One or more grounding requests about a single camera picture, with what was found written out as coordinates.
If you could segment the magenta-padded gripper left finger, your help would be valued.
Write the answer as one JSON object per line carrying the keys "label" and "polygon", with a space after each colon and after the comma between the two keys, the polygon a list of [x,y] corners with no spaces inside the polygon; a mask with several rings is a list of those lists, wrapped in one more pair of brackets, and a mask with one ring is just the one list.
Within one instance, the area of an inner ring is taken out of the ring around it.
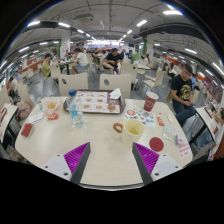
{"label": "magenta-padded gripper left finger", "polygon": [[90,143],[87,142],[64,155],[56,154],[42,168],[45,171],[79,185],[90,152]]}

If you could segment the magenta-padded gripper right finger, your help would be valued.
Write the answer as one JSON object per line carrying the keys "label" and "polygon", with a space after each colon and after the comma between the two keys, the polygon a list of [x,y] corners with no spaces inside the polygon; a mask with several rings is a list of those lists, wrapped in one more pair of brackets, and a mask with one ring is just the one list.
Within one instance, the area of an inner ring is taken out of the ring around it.
{"label": "magenta-padded gripper right finger", "polygon": [[138,143],[133,144],[132,153],[135,157],[144,185],[164,178],[182,169],[182,167],[169,155],[159,155]]}

